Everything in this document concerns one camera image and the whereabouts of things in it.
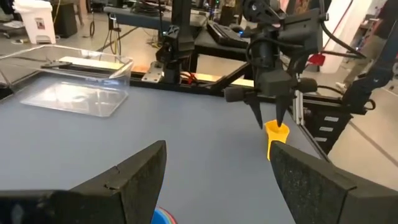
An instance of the concrete floor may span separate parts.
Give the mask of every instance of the concrete floor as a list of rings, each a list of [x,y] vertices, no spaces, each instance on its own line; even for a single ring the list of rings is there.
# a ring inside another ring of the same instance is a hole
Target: concrete floor
[[[104,45],[108,32],[106,16],[96,16],[96,33],[91,38],[83,38],[88,34],[86,19],[85,27],[80,27],[76,35],[61,39],[57,44],[98,50]],[[122,34],[134,27],[121,26]],[[154,30],[138,28],[122,38],[122,54],[134,59],[136,65],[148,65],[155,60],[155,48],[146,44],[154,34]],[[17,50],[27,49],[30,44],[13,45],[10,40],[0,38],[0,54],[9,54]],[[198,72],[212,75],[226,75],[242,65],[243,62],[224,58],[201,55],[198,61]],[[334,86],[347,74],[343,67],[336,74],[310,73],[306,77],[316,78],[318,84]],[[335,144],[329,157],[332,162],[349,172],[367,178],[386,187],[398,190],[398,86],[396,93],[388,91],[388,87],[373,92],[372,99],[377,108],[366,116],[354,116]],[[332,95],[328,90],[320,90],[322,95]]]

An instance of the transparent container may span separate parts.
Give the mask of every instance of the transparent container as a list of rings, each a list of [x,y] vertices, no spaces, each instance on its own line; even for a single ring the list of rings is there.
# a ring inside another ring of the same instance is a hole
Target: transparent container
[[[29,106],[107,117],[127,98],[131,59],[59,45],[0,57],[0,87]]]

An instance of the yellow cup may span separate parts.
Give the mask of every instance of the yellow cup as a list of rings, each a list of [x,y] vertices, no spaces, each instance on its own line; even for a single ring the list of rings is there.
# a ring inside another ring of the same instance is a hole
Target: yellow cup
[[[276,120],[268,121],[264,124],[266,127],[266,133],[268,135],[268,152],[267,158],[269,159],[269,152],[271,150],[271,142],[272,141],[281,141],[286,143],[287,136],[289,135],[289,127],[282,123],[280,127],[278,127],[278,122]]]

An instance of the white trash can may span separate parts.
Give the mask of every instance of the white trash can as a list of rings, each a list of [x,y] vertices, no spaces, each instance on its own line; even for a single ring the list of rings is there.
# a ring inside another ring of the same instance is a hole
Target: white trash can
[[[32,44],[55,44],[52,6],[44,1],[15,1],[14,9],[21,14],[27,35]]]

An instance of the keyboard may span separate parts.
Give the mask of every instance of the keyboard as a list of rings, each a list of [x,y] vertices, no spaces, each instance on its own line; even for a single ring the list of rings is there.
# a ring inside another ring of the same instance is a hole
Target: keyboard
[[[207,31],[217,44],[245,49],[248,42],[235,33],[231,28],[214,22],[207,23]]]

